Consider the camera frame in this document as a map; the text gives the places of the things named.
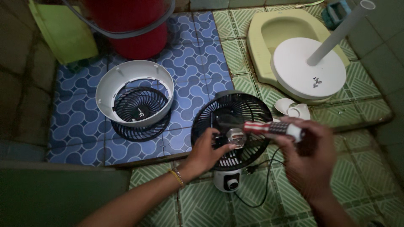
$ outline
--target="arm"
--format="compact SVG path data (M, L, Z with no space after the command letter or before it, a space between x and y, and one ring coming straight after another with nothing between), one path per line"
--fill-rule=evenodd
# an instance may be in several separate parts
M316 150L312 155L302 157L285 136L278 136L276 142L285 159L286 177L309 203L318 226L356 227L332 194L330 180L337 160L332 131L313 121L298 118L281 118L300 128L308 129L315 137Z
M213 150L213 133L219 131L206 129L195 142L187 159L177 168L185 184L210 170L224 153L235 148L235 145L226 144ZM172 173L165 173L110 201L84 219L79 226L133 226L180 187Z

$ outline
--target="green container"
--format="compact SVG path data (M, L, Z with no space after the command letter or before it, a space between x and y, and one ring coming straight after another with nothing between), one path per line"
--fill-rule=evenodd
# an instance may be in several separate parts
M98 55L94 37L67 6L42 5L29 0L29 8L56 59L66 65Z

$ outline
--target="black fan guard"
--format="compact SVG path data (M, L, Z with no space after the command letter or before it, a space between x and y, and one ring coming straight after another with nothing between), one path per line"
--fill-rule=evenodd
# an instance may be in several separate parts
M160 91L150 87L136 87L122 94L115 101L114 110L124 121L143 120L153 116L168 102ZM171 119L169 111L160 121L146 127L129 127L111 121L115 132L132 142L145 142L156 138L168 126Z
M231 114L243 121L272 121L267 105L259 98L240 91L218 92L216 98L206 104L194 119L191 129L191 144L209 127L217 128L221 135L226 131L215 123L216 116ZM255 161L269 145L269 139L263 135L247 134L247 141L241 149L235 149L225 155L212 168L217 171L233 171L246 167Z

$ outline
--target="bracelet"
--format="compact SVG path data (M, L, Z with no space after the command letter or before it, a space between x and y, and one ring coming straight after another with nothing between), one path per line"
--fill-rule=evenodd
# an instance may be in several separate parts
M177 179L178 183L181 185L182 188L184 188L184 187L185 187L184 181L182 180L181 175L180 175L180 173L178 172L177 168L168 169L168 171L169 171L170 173L172 173L172 174L175 176L175 178Z

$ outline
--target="hand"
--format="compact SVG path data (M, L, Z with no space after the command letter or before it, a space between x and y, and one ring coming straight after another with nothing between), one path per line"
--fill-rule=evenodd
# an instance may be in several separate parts
M210 170L221 156L237 147L235 144L226 144L213 150L213 133L219 134L219 131L215 128L207 128L196 140L187 159L178 166L177 169L185 183Z
M315 137L316 148L310 156L299 156L293 142L286 136L276 137L285 159L286 177L307 202L313 203L332 196L330 180L337 160L332 131L316 122L283 117L282 121L306 128Z

